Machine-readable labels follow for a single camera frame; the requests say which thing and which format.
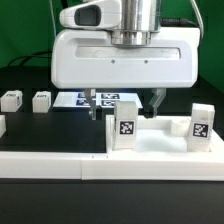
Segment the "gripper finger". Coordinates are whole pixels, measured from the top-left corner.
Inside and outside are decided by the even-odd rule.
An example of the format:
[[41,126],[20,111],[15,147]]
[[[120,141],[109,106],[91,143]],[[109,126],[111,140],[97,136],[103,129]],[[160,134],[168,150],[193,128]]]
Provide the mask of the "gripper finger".
[[143,109],[144,117],[155,118],[158,113],[158,107],[166,97],[165,88],[146,89],[144,91]]
[[91,115],[92,119],[95,120],[96,119],[96,103],[94,102],[93,98],[96,96],[96,90],[86,88],[84,90],[84,95],[90,106],[89,114]]

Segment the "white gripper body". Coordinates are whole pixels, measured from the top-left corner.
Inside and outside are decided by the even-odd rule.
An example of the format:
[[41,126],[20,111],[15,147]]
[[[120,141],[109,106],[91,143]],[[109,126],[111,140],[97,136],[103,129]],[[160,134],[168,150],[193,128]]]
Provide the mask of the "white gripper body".
[[165,27],[141,47],[115,46],[106,31],[64,30],[51,80],[60,89],[186,88],[198,74],[197,28]]

